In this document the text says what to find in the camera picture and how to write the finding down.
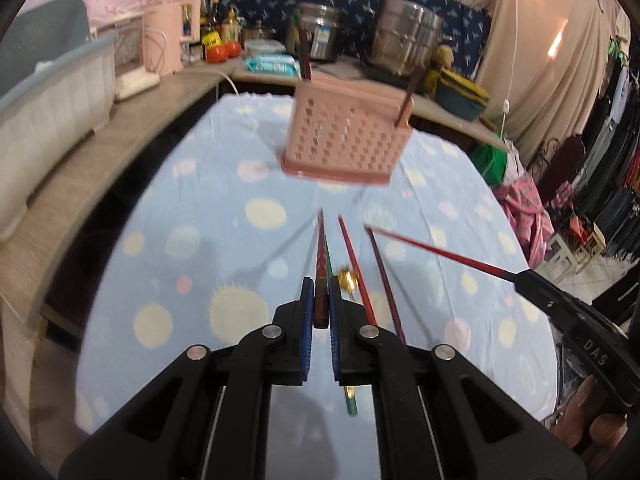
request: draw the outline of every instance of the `metal screw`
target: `metal screw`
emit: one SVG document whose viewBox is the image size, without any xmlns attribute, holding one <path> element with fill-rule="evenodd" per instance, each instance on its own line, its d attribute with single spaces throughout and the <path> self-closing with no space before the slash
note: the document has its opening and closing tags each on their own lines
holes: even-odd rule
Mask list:
<svg viewBox="0 0 640 480">
<path fill-rule="evenodd" d="M 380 329 L 373 325 L 364 325 L 360 327 L 360 335 L 367 339 L 375 339 L 380 335 Z"/>
<path fill-rule="evenodd" d="M 207 355 L 207 349 L 202 345 L 195 345 L 187 350 L 187 357 L 192 361 L 199 361 L 205 355 Z"/>
<path fill-rule="evenodd" d="M 443 361 L 451 361 L 456 356 L 456 351 L 449 345 L 436 347 L 436 357 Z"/>
<path fill-rule="evenodd" d="M 262 329 L 262 335 L 268 339 L 276 339 L 282 334 L 282 329 L 277 325 L 267 325 Z"/>
</svg>

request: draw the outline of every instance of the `red tomato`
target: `red tomato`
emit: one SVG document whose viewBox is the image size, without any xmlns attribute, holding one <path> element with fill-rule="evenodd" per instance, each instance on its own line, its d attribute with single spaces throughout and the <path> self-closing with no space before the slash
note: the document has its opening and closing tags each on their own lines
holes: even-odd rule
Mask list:
<svg viewBox="0 0 640 480">
<path fill-rule="evenodd" d="M 212 46 L 207 50 L 207 61 L 210 63 L 222 63 L 228 59 L 226 48 L 222 45 Z"/>
<path fill-rule="evenodd" d="M 227 41 L 225 43 L 225 48 L 229 57 L 238 57 L 242 52 L 242 46 L 239 41 Z"/>
</svg>

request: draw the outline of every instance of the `finger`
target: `finger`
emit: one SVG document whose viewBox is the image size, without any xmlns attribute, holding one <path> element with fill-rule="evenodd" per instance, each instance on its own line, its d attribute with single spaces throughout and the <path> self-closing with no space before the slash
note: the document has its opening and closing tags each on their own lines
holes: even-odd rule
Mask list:
<svg viewBox="0 0 640 480">
<path fill-rule="evenodd" d="M 572 397 L 564 415 L 551 429 L 551 433 L 569 447 L 577 446 L 585 430 L 584 406 L 593 394 L 595 377 L 588 377 L 582 382 Z"/>
<path fill-rule="evenodd" d="M 622 415 L 605 413 L 589 428 L 591 439 L 599 446 L 615 448 L 626 434 L 626 420 Z"/>
<path fill-rule="evenodd" d="M 571 399 L 564 415 L 551 428 L 551 433 L 569 447 L 575 447 L 580 443 L 584 433 L 584 411 L 578 406 L 577 396 Z"/>
<path fill-rule="evenodd" d="M 601 448 L 587 463 L 587 471 L 589 472 L 589 475 L 593 475 L 598 469 L 600 469 L 605 462 L 609 460 L 612 454 L 613 450 L 611 448 Z"/>
</svg>

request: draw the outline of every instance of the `blue gripper pad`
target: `blue gripper pad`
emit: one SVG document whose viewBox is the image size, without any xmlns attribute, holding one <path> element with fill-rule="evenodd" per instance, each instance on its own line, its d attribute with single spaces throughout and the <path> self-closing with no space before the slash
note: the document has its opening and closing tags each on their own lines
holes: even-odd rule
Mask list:
<svg viewBox="0 0 640 480">
<path fill-rule="evenodd" d="M 309 376 L 309 367 L 311 366 L 311 338 L 314 333 L 314 288 L 312 286 L 303 286 L 302 294 L 305 297 L 302 298 L 302 295 L 300 296 L 300 303 L 304 308 L 304 323 L 302 325 L 302 334 L 300 335 L 300 373 L 304 382 Z"/>
<path fill-rule="evenodd" d="M 332 276 L 329 280 L 329 330 L 331 334 L 331 358 L 334 364 L 334 380 L 339 381 L 340 334 L 338 332 L 338 315 L 335 304 L 336 294 L 340 294 L 340 285 L 338 284 L 338 277 Z"/>
</svg>

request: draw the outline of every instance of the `plastic food container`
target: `plastic food container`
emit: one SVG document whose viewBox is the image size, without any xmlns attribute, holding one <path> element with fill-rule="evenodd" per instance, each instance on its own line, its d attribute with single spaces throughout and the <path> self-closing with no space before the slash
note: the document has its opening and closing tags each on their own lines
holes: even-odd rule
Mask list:
<svg viewBox="0 0 640 480">
<path fill-rule="evenodd" d="M 285 173 L 358 184 L 388 184 L 413 130 L 412 106 L 394 123 L 405 92 L 315 73 L 296 88 L 281 166 Z"/>
<path fill-rule="evenodd" d="M 451 70 L 442 70 L 435 101 L 447 112 L 475 121 L 486 109 L 491 96 L 481 87 Z"/>
<path fill-rule="evenodd" d="M 286 48 L 276 40 L 246 40 L 244 49 L 247 57 L 261 56 L 262 54 L 281 54 Z"/>
</svg>

